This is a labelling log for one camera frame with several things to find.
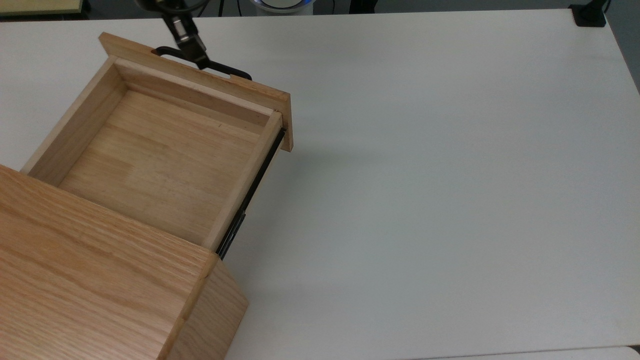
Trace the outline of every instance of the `open drawer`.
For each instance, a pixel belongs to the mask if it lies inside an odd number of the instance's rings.
[[[279,148],[289,94],[100,36],[109,58],[23,174],[224,255]]]

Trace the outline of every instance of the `wooden box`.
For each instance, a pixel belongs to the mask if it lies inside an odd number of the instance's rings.
[[[100,41],[108,60],[21,172],[216,250],[274,142],[291,150],[289,94]]]
[[[0,358],[222,359],[248,304],[213,250],[292,148],[289,94],[100,41],[21,174],[0,165]]]

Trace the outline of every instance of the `wooden cabinet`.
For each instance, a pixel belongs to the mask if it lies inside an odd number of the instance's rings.
[[[289,94],[100,41],[22,174],[0,167],[0,358],[221,359],[247,301],[213,250],[291,150]]]

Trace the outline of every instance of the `robotic arm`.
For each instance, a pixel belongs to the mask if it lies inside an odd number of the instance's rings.
[[[171,47],[161,46],[156,49],[158,55],[171,55],[177,58],[190,61],[198,65],[200,70],[209,68],[220,71],[228,75],[235,75],[240,78],[251,80],[251,75],[244,71],[226,66],[224,64],[211,61],[207,56],[207,48],[202,43],[198,35],[198,28],[193,22],[191,12],[207,3],[201,0],[193,6],[187,7],[184,0],[134,0],[136,4],[151,12],[162,14],[164,23],[171,31],[175,43],[180,50]]]
[[[207,48],[198,35],[191,12],[203,6],[206,0],[187,7],[184,0],[135,0],[136,4],[151,12],[162,14],[164,23],[169,27],[175,43],[182,51],[184,59],[196,63],[199,69],[209,67]]]

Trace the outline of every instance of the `light wood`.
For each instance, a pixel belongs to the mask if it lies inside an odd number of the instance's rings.
[[[0,15],[79,13],[82,0],[0,0]]]
[[[254,133],[128,91],[60,188],[202,244],[256,144]]]
[[[264,130],[253,148],[251,156],[245,162],[234,187],[228,192],[225,203],[220,209],[220,215],[213,223],[209,234],[202,242],[202,246],[208,249],[217,249],[281,128],[282,114],[274,111],[264,126]]]
[[[200,106],[239,117],[245,121],[264,126],[273,109],[216,89],[151,69],[133,61],[117,59],[116,68],[127,84],[143,86],[151,90],[183,99]]]
[[[108,33],[101,34],[100,42],[109,55],[130,60],[280,112],[284,118],[284,126],[287,129],[283,149],[291,151],[293,148],[291,96],[288,93],[235,76],[230,79],[221,78],[214,74],[164,59],[155,55],[151,47]]]
[[[0,357],[155,359],[216,261],[0,166]],[[207,294],[232,288],[224,285]]]
[[[214,109],[210,109],[208,107],[205,106],[200,106],[200,105],[196,105],[188,100],[184,100],[184,99],[180,99],[178,97],[174,97],[171,95],[167,95],[166,93],[164,93],[162,90],[151,90],[149,88],[145,88],[144,86],[140,86],[138,84],[135,83],[128,83],[127,86],[129,87],[130,90],[133,90],[135,92],[139,92],[141,94],[144,95],[148,95],[151,97],[155,97],[156,99],[160,99],[164,102],[168,102],[170,104],[174,104],[180,108],[189,110],[189,111],[193,111],[196,114],[200,114],[212,119],[215,119],[217,121],[223,122],[227,125],[230,126],[235,126],[238,127],[242,130],[246,130],[246,131],[250,131],[254,134],[258,134],[260,135],[262,133],[262,128],[263,126],[260,125],[256,125],[256,123],[254,122],[248,122],[248,121],[244,121],[243,119],[240,119],[238,117],[234,117],[231,115],[227,115],[225,113],[221,113],[219,111],[216,111]]]
[[[21,172],[58,186],[127,91],[110,56]]]
[[[218,261],[168,360],[224,359],[247,306],[247,299]]]

